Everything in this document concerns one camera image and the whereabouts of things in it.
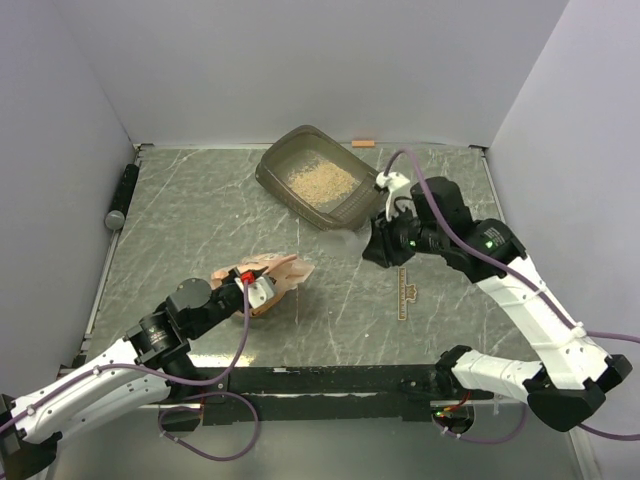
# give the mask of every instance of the litter box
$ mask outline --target litter box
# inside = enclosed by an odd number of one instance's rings
[[[289,132],[262,156],[256,180],[322,230],[362,227],[382,206],[378,172],[311,125]]]

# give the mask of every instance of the plastic bag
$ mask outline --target plastic bag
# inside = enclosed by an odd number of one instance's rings
[[[265,273],[276,281],[276,296],[261,307],[252,308],[252,317],[257,317],[269,310],[280,301],[285,293],[289,290],[294,290],[298,284],[309,278],[311,272],[316,268],[315,265],[298,258],[297,255],[262,253],[243,258],[240,263],[236,265],[230,265],[216,270],[211,274],[211,287],[217,288],[222,285],[222,280],[228,275],[229,270],[236,267],[240,273],[244,273],[247,270],[260,270],[267,267],[268,270]]]

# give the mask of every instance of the tabletop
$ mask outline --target tabletop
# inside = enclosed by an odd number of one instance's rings
[[[354,149],[381,170],[395,148]],[[475,218],[499,217],[482,151],[415,145],[427,177],[458,183]],[[328,254],[319,230],[255,180],[264,149],[143,148],[133,201],[108,274],[92,335],[97,356],[178,284],[209,279],[221,267],[259,253],[296,253],[315,265],[305,283],[251,322],[238,366],[435,363],[462,344],[506,358],[532,350],[491,298],[437,256],[405,264],[415,303],[398,319],[398,269],[354,254]],[[415,182],[408,160],[394,169]],[[227,365],[242,333],[232,317],[192,342],[196,366]]]

